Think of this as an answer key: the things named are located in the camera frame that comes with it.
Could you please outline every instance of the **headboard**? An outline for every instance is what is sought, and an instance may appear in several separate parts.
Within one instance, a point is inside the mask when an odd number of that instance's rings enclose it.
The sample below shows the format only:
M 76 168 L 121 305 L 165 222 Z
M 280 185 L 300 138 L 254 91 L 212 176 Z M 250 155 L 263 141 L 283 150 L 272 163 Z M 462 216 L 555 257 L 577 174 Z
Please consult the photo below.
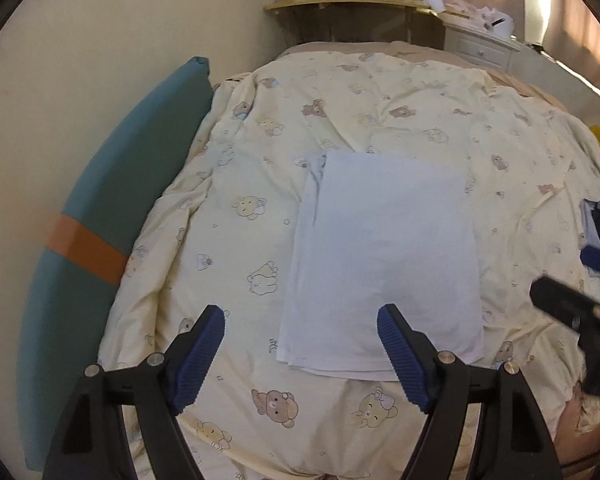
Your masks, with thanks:
M 208 60 L 194 57 L 131 111 L 82 172 L 46 244 L 22 318 L 16 373 L 29 469 L 42 471 L 75 381 L 96 362 L 133 243 L 211 107 L 208 74 Z

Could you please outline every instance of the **drawer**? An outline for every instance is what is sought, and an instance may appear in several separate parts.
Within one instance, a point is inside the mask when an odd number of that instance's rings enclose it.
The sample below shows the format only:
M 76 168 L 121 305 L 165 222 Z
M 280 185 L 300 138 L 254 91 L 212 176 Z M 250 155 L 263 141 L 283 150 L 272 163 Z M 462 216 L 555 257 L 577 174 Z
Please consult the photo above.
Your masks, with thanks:
M 474 58 L 474 62 L 476 63 L 487 62 L 501 68 L 507 67 L 511 55 L 511 51 L 508 48 L 499 47 L 494 44 L 485 45 L 478 39 L 469 36 L 458 37 L 456 52 Z

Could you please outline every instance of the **white drawer cabinet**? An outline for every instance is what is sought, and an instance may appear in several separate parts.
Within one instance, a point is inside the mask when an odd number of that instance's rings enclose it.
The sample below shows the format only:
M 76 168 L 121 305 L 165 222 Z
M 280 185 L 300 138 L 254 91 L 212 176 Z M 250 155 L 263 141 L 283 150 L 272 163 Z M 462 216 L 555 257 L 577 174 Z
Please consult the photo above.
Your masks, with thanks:
M 470 63 L 507 72 L 511 55 L 523 45 L 514 40 L 503 40 L 486 30 L 471 26 L 469 20 L 438 15 L 445 25 L 445 50 Z

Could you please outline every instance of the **teal cushion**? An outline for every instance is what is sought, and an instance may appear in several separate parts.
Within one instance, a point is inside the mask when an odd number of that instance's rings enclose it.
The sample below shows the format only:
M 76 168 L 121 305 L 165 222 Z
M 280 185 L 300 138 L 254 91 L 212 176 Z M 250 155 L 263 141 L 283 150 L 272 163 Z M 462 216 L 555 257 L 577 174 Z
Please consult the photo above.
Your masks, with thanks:
M 210 109 L 208 72 L 208 60 L 194 57 L 153 90 L 104 142 L 63 212 L 129 254 Z M 97 359 L 116 290 L 50 249 L 38 263 L 20 330 L 16 377 L 29 469 L 42 471 L 75 381 Z

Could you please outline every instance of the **orange stripe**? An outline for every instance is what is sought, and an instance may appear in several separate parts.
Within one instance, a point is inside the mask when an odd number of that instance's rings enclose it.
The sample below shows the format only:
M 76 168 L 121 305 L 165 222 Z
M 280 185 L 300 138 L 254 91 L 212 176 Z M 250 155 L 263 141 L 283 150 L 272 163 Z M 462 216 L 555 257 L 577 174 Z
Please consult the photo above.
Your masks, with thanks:
M 46 246 L 111 285 L 119 285 L 126 256 L 70 216 L 61 214 Z

